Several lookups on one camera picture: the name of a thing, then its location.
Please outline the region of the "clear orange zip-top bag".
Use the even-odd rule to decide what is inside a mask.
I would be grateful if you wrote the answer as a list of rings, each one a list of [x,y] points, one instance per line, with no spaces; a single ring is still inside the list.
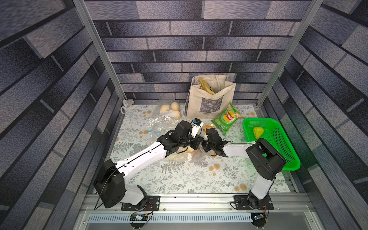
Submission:
[[[157,141],[161,143],[161,136],[157,138]],[[187,148],[180,147],[177,152],[172,153],[172,154],[167,154],[167,151],[165,150],[165,156],[163,160],[165,162],[184,162],[184,163],[185,162],[196,162],[202,157],[204,157],[205,155],[206,153],[203,151],[202,146],[200,144],[197,150],[194,150],[191,147],[187,147]]]

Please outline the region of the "blue zip clear bag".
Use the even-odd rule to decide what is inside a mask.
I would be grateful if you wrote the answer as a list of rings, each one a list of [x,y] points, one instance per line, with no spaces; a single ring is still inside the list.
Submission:
[[[149,121],[148,133],[151,135],[151,141],[155,142],[157,138],[164,135],[170,130],[174,130],[179,120],[175,120],[172,117],[158,117]]]

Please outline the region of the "clear bag of buns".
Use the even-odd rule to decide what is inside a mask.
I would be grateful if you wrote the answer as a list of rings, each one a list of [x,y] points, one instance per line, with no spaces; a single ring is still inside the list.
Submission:
[[[180,120],[182,118],[181,105],[175,99],[159,99],[152,115],[153,117],[167,117],[173,120]]]

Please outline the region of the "green fruit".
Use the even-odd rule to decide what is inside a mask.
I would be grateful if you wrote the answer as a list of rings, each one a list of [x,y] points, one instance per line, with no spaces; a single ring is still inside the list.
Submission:
[[[254,137],[258,140],[264,134],[264,129],[262,127],[256,126],[253,128]]]

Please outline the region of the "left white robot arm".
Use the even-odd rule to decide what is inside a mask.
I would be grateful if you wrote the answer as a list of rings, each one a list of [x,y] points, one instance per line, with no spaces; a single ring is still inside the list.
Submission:
[[[203,138],[200,136],[203,122],[198,118],[191,123],[180,121],[174,130],[170,130],[157,138],[149,147],[124,160],[105,161],[94,181],[94,188],[99,194],[105,208],[111,208],[118,203],[128,203],[137,210],[146,208],[148,195],[141,186],[131,186],[129,179],[152,163],[160,161],[173,153],[178,153],[180,147],[198,149]]]

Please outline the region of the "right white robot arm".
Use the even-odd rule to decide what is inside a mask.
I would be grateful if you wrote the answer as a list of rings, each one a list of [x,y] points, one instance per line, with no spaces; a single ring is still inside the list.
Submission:
[[[251,160],[257,171],[257,178],[245,205],[253,210],[266,207],[270,188],[277,174],[286,165],[285,158],[263,138],[254,143],[232,143],[223,140],[214,128],[207,129],[206,135],[207,140],[202,142],[205,152],[212,150],[222,157],[244,157]]]

